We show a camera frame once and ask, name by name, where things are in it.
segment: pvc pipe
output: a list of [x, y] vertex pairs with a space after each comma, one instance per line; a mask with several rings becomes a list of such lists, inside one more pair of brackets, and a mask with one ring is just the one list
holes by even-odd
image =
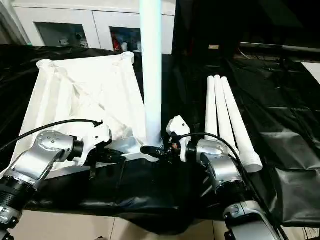
[[[220, 137], [226, 140], [238, 153], [225, 100], [224, 88], [219, 75], [214, 76], [214, 89]], [[230, 149], [228, 152], [231, 156], [235, 157]]]
[[221, 81], [236, 143], [240, 152], [240, 160], [248, 173], [258, 172], [263, 168], [260, 157], [255, 152], [254, 146], [252, 145], [235, 97], [228, 83], [228, 79], [222, 77]]
[[162, 1], [140, 0], [146, 143], [161, 147]]
[[[215, 79], [208, 76], [206, 87], [205, 132], [218, 135]], [[214, 140], [214, 137], [205, 136], [206, 140]]]

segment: robotic arm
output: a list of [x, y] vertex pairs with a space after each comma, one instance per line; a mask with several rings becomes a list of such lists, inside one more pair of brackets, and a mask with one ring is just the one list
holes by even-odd
[[182, 162], [196, 160], [207, 169], [212, 188], [224, 208], [223, 219], [228, 228], [226, 240], [281, 240], [277, 229], [271, 225], [265, 211], [249, 191], [228, 147], [220, 140], [199, 140], [196, 144], [188, 135], [190, 129], [181, 116], [172, 119], [167, 128], [171, 136], [166, 149], [160, 151], [144, 146], [141, 151], [168, 160], [180, 158]]
[[76, 161], [83, 165], [87, 156], [101, 142], [110, 143], [110, 130], [99, 125], [82, 140], [58, 131], [41, 132], [33, 146], [23, 152], [0, 179], [0, 240], [13, 240], [13, 229], [22, 210], [46, 179], [54, 163]]

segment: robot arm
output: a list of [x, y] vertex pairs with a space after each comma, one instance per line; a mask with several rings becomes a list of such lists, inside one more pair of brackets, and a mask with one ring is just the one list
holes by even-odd
[[82, 166], [91, 150], [101, 142], [110, 143], [105, 124], [97, 126], [82, 140], [58, 131], [41, 132], [33, 146], [23, 152], [0, 179], [0, 240], [11, 240], [22, 210], [46, 179], [55, 162], [76, 161]]
[[193, 144], [190, 136], [182, 140], [179, 136], [189, 134], [190, 129], [181, 116], [172, 119], [166, 130], [171, 136], [166, 149], [159, 151], [144, 146], [141, 151], [154, 157], [164, 156], [170, 161], [178, 157], [183, 162], [196, 160], [207, 169], [212, 189], [224, 209], [223, 218], [228, 228], [224, 235], [226, 240], [282, 239], [253, 198], [223, 142], [201, 139]]

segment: table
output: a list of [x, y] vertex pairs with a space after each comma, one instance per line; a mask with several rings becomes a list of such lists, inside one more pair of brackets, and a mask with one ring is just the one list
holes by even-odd
[[[0, 46], [0, 145], [19, 134], [41, 59], [64, 60], [115, 54], [101, 49]], [[191, 132], [203, 132], [209, 75], [228, 77], [254, 148], [264, 168], [251, 174], [258, 193], [283, 225], [320, 223], [320, 85], [300, 63], [163, 55], [162, 135], [181, 115]], [[134, 70], [143, 92], [141, 55]], [[8, 164], [13, 148], [0, 153]], [[27, 208], [35, 211], [118, 216], [151, 232], [183, 232], [196, 218], [220, 219], [222, 209], [192, 163], [139, 159], [50, 179]]]

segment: white cabinet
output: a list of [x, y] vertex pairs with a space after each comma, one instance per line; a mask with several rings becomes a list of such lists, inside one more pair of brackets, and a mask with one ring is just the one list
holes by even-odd
[[[140, 51], [140, 0], [13, 0], [33, 46]], [[171, 54], [176, 0], [162, 0], [162, 53]]]
[[[116, 44], [125, 42], [127, 51], [140, 50], [140, 15], [123, 12], [93, 12], [96, 29], [102, 49], [114, 51]], [[162, 16], [162, 53], [171, 54], [174, 36], [175, 16]]]
[[33, 46], [79, 46], [100, 49], [92, 11], [15, 7]]

